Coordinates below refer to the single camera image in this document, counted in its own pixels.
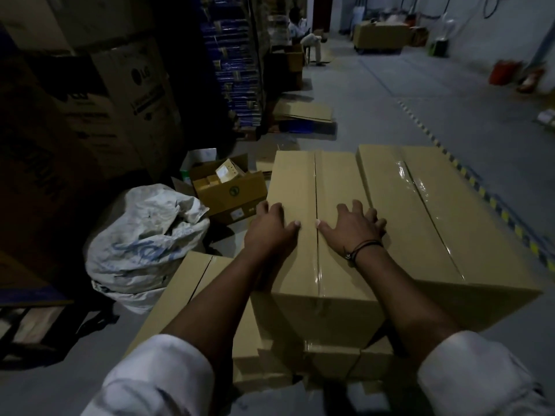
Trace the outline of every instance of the forearm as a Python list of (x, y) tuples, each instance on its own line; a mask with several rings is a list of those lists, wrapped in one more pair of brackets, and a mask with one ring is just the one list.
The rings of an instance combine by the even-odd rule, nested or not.
[(419, 290), (383, 248), (363, 248), (356, 263), (418, 364), (443, 340), (461, 330), (439, 305)]
[(163, 333), (192, 344), (216, 368), (232, 345), (264, 261), (265, 258), (256, 251), (243, 249), (212, 283), (179, 312)]

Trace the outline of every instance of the gray floor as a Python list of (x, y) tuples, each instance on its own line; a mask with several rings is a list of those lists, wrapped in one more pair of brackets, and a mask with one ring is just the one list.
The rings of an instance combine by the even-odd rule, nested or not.
[[(550, 207), (555, 203), (555, 135), (532, 122), (539, 110), (534, 101), (509, 88), (488, 86), (487, 76), (452, 60), (428, 57), (421, 49), (405, 49), (400, 56), (358, 56), (344, 40), (324, 46), (335, 60), (324, 68), (305, 68), (312, 89), (297, 94), (329, 104), (337, 131), (298, 138), (303, 150), (355, 151), (362, 143), (430, 145), (397, 104), (400, 99), (539, 236), (555, 239)], [(254, 148), (242, 143), (236, 150), (252, 153)], [(245, 224), (233, 229), (236, 236), (213, 245), (226, 256), (240, 248)], [(555, 402), (555, 287), (532, 258), (531, 265), (545, 294), (484, 335), (504, 343)], [(78, 414), (144, 319), (121, 307), (116, 312), (121, 315), (116, 325), (81, 339), (64, 362), (2, 374), (0, 414)], [(390, 409), (382, 394), (364, 395), (360, 385), (349, 386), (348, 396), (360, 412)], [(299, 384), (248, 394), (232, 406), (232, 414), (262, 413), (323, 414), (323, 394), (306, 393)]]

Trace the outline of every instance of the yellow black hazard tape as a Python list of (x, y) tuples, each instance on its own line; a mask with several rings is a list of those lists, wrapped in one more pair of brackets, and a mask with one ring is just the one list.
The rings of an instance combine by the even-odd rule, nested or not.
[(468, 183), (474, 188), (474, 190), (487, 202), (492, 209), (495, 210), (497, 215), (507, 223), (508, 227), (518, 236), (522, 241), (524, 246), (528, 248), (540, 261), (541, 264), (545, 266), (549, 271), (555, 272), (555, 260), (551, 259), (551, 254), (544, 251), (539, 244), (534, 241), (531, 235), (524, 229), (524, 227), (517, 223), (517, 219), (510, 215), (509, 211), (504, 209), (500, 202), (489, 194), (486, 189), (480, 185), (472, 172), (464, 167), (461, 162), (456, 159), (453, 154), (449, 153), (448, 150), (440, 143), (440, 141), (432, 134), (432, 132), (426, 128), (423, 123), (420, 122), (418, 118), (413, 114), (413, 112), (400, 100), (397, 101), (400, 107), (407, 113), (407, 115), (415, 122), (416, 125), (426, 134), (434, 146), (438, 147), (451, 164), (461, 173), (461, 175), (468, 181)]

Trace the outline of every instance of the white shirt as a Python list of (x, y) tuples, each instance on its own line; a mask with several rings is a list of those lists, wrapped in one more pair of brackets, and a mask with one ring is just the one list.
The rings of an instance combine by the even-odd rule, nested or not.
[[(555, 414), (524, 365), (500, 343), (463, 331), (420, 366), (419, 385), (437, 415)], [(189, 343), (155, 335), (106, 377), (84, 416), (208, 414), (214, 373)]]
[(289, 21), (289, 34), (292, 38), (303, 38), (307, 30), (308, 23), (306, 19), (301, 19), (298, 25)]

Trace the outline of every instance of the bracelet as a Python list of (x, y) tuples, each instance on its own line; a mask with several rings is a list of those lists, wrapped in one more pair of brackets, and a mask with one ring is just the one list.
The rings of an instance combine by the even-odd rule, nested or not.
[(380, 247), (384, 247), (384, 244), (381, 243), (381, 241), (378, 241), (376, 239), (371, 239), (369, 241), (364, 241), (361, 242), (360, 244), (358, 244), (354, 250), (352, 250), (352, 252), (345, 252), (344, 255), (344, 259), (346, 259), (347, 261), (349, 261), (349, 265), (351, 267), (355, 267), (356, 263), (355, 263), (355, 259), (356, 259), (356, 255), (358, 254), (358, 252), (360, 250), (362, 250), (365, 247), (368, 247), (370, 245), (379, 245)]

